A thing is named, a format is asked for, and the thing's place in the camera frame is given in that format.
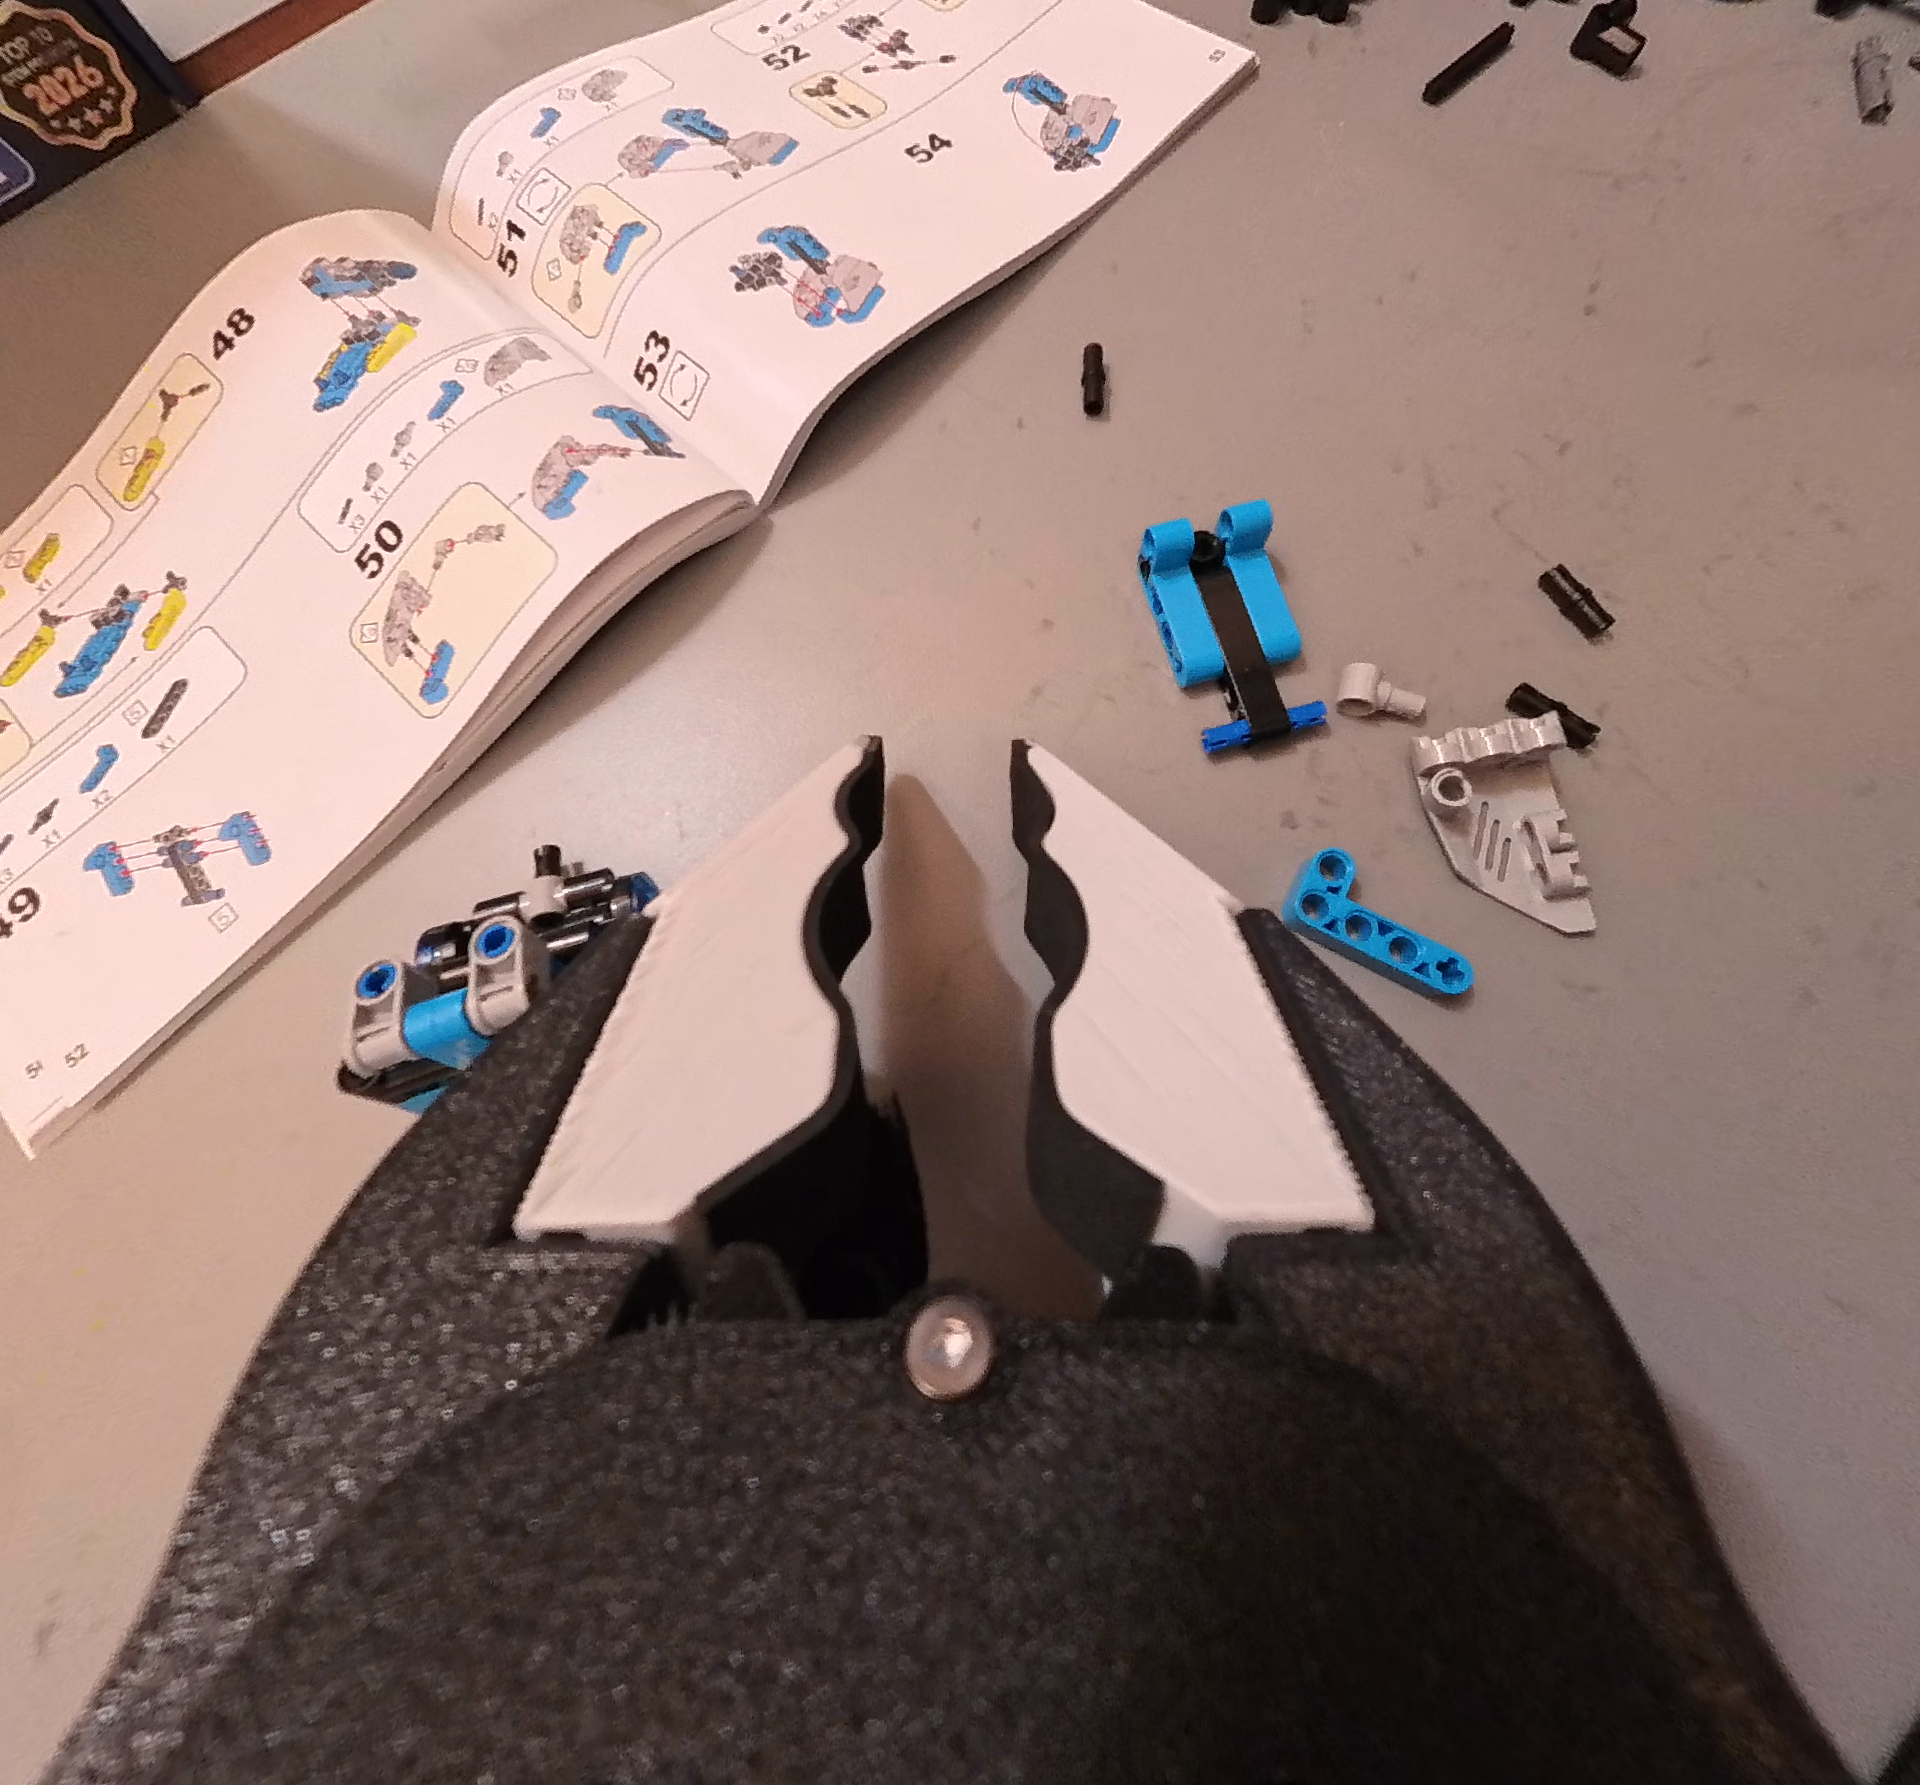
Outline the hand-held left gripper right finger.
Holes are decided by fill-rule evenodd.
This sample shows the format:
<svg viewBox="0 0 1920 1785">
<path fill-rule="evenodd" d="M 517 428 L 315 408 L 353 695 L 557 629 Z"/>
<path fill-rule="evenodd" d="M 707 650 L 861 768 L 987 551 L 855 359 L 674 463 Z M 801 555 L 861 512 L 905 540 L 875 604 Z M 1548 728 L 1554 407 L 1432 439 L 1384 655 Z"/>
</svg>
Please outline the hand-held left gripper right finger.
<svg viewBox="0 0 1920 1785">
<path fill-rule="evenodd" d="M 1122 1289 L 1177 1253 L 1206 1285 L 1241 1238 L 1376 1227 L 1376 1203 L 1240 898 L 1045 746 L 1009 754 L 1033 1022 L 1027 1180 Z"/>
</svg>

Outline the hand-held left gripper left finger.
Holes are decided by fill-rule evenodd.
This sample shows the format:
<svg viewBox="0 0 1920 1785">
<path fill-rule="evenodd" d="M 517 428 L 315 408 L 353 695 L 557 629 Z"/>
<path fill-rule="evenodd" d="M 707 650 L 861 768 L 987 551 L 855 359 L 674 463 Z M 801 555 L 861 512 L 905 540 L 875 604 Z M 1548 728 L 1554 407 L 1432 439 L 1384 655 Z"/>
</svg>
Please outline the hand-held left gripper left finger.
<svg viewBox="0 0 1920 1785">
<path fill-rule="evenodd" d="M 808 1312 L 887 1308 L 887 1124 L 842 990 L 884 788 L 858 737 L 654 898 L 517 1240 L 654 1244 L 687 1274 L 758 1244 Z"/>
</svg>

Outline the blue L-shaped brick beam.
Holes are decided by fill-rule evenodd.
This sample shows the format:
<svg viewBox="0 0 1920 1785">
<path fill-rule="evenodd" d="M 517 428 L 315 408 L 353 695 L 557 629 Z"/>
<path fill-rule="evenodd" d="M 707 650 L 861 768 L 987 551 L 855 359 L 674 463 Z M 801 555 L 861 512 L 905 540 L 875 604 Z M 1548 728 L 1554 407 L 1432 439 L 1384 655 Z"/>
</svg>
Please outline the blue L-shaped brick beam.
<svg viewBox="0 0 1920 1785">
<path fill-rule="evenodd" d="M 1301 864 L 1280 919 L 1300 938 L 1426 998 L 1451 1000 L 1472 990 L 1475 970 L 1464 954 L 1357 901 L 1355 890 L 1355 857 L 1342 847 L 1325 847 Z"/>
</svg>

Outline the grey wedge brick panel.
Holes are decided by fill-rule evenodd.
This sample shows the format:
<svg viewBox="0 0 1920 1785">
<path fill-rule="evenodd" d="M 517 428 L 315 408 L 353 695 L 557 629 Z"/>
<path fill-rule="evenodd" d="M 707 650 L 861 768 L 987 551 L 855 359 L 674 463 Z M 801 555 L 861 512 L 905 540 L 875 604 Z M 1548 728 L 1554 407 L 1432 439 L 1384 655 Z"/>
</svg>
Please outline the grey wedge brick panel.
<svg viewBox="0 0 1920 1785">
<path fill-rule="evenodd" d="M 1409 746 L 1422 811 L 1453 873 L 1558 933 L 1595 933 L 1586 871 L 1550 773 L 1556 718 L 1508 716 L 1416 735 Z"/>
</svg>

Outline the grey desk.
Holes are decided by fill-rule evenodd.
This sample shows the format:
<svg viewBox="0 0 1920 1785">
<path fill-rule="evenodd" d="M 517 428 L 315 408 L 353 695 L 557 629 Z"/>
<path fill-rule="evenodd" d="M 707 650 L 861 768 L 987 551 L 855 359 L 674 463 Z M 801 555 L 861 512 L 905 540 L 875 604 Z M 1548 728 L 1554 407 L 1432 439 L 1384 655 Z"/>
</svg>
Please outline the grey desk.
<svg viewBox="0 0 1920 1785">
<path fill-rule="evenodd" d="M 4 227 L 4 516 L 257 236 L 426 213 L 495 94 L 720 0 L 377 0 Z M 1250 28 L 1253 80 L 1088 227 L 916 337 L 778 506 L 588 644 L 474 768 L 123 1091 L 4 1139 L 4 1780 L 138 1615 L 252 1343 L 396 1135 L 332 1090 L 353 970 L 526 870 L 681 873 L 886 743 L 867 1070 L 931 1256 L 1023 1312 L 1091 1272 L 1023 1175 L 1032 1017 L 1007 744 L 1029 735 L 1247 902 L 1329 841 L 1467 952 L 1455 1008 L 1338 965 L 1550 1199 L 1667 1399 L 1753 1610 L 1875 1775 L 1915 1711 L 1915 73 L 1809 0 L 1641 0 L 1625 80 L 1503 0 Z M 1107 408 L 1084 416 L 1100 341 Z M 1144 603 L 1152 525 L 1270 503 L 1327 719 L 1210 757 Z M 1586 641 L 1567 565 L 1616 614 Z M 1344 718 L 1369 661 L 1419 723 Z M 1409 746 L 1531 683 L 1595 933 L 1475 893 Z"/>
</svg>

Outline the blue yellow toy vehicle assembly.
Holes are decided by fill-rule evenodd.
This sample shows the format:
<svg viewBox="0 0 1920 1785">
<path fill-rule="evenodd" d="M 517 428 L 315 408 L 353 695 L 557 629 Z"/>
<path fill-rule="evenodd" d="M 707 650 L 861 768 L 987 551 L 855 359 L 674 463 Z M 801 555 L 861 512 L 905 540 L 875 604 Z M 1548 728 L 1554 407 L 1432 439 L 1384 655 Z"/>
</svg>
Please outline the blue yellow toy vehicle assembly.
<svg viewBox="0 0 1920 1785">
<path fill-rule="evenodd" d="M 469 916 L 422 932 L 410 956 L 361 970 L 337 1088 L 424 1110 L 574 957 L 657 893 L 647 873 L 586 870 L 559 844 L 538 844 L 526 889 L 480 901 Z"/>
</svg>

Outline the open instruction booklet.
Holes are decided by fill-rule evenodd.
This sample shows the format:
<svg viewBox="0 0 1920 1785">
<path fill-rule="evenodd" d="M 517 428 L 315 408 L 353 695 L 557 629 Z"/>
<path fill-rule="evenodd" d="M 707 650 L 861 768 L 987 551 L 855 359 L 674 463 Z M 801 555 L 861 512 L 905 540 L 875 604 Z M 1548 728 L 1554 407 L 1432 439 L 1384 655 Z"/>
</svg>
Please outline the open instruction booklet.
<svg viewBox="0 0 1920 1785">
<path fill-rule="evenodd" d="M 1252 69 L 1144 0 L 733 0 L 495 100 L 427 224 L 231 260 L 4 530 L 24 1151 Z"/>
</svg>

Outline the dark blue toy kit box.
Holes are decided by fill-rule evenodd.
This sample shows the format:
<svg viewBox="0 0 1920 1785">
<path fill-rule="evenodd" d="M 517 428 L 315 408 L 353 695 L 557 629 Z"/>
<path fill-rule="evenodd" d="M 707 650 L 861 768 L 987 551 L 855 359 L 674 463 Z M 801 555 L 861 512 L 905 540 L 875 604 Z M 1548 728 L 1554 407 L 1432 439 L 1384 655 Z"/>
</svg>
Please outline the dark blue toy kit box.
<svg viewBox="0 0 1920 1785">
<path fill-rule="evenodd" d="M 47 202 L 197 100 L 123 0 L 3 0 L 3 218 Z"/>
</svg>

